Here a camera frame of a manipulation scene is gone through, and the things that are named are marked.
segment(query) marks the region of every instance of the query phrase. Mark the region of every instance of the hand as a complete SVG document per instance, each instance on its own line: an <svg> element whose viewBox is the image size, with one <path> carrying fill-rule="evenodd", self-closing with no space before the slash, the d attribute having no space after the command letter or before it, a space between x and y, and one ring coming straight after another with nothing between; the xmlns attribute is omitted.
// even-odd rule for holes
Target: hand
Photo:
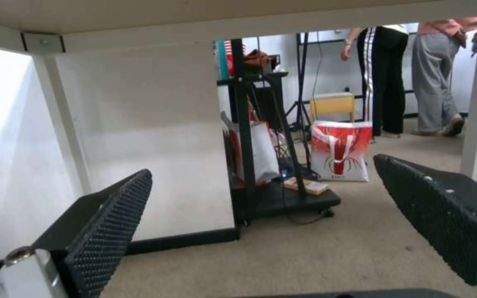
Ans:
<svg viewBox="0 0 477 298"><path fill-rule="evenodd" d="M351 45L345 45L340 56L343 61L349 60L351 58Z"/></svg>

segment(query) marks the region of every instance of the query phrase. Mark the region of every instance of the cart wheel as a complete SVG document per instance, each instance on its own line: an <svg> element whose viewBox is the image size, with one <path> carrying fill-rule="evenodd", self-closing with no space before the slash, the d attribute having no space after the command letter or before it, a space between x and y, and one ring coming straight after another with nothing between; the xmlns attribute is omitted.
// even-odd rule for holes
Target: cart wheel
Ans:
<svg viewBox="0 0 477 298"><path fill-rule="evenodd" d="M331 208L323 208L320 210L320 214L324 217L333 217L335 213L331 210Z"/></svg>

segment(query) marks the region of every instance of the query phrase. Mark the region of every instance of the rolling cart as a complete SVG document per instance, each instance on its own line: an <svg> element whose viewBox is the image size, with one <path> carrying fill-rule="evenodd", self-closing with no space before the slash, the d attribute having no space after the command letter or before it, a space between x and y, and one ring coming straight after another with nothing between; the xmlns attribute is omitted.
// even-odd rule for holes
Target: rolling cart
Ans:
<svg viewBox="0 0 477 298"><path fill-rule="evenodd" d="M230 178L231 199L235 221L244 226L249 226L252 219L260 217L289 214L299 211L318 211L330 217L333 215L331 207L340 204L340 198L332 190L327 190L318 196L308 195L303 183L303 172L297 160L294 142L284 108L282 105L282 78L286 74L245 75L242 53L242 39L231 41L233 52L233 66L235 77L220 81L218 85L227 84L231 110L236 111L236 119L240 130L240 143L245 181L236 181ZM283 189L282 181L271 181L266 185L257 186L253 167L253 149L251 144L250 119L248 118L248 97L246 85L254 82L265 81L273 89L275 95L274 106L279 115L281 129L287 140L288 153L293 164L294 174L297 178L299 191Z"/></svg>

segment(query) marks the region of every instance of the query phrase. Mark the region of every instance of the wooden stool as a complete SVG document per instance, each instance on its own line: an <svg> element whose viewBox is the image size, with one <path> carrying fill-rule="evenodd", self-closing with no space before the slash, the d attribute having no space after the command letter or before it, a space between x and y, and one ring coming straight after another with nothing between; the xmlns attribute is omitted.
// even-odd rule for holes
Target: wooden stool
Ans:
<svg viewBox="0 0 477 298"><path fill-rule="evenodd" d="M349 92L316 94L310 100L311 119L316 119L316 115L349 113L351 122L355 120L354 95Z"/></svg>

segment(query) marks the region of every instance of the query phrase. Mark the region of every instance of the red and white bag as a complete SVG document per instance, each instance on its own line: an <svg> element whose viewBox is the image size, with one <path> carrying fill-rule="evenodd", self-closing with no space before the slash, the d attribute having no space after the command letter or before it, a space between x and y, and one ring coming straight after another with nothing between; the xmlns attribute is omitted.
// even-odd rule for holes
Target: red and white bag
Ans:
<svg viewBox="0 0 477 298"><path fill-rule="evenodd" d="M371 122L314 122L312 170L324 180L369 181L364 156L372 133Z"/></svg>

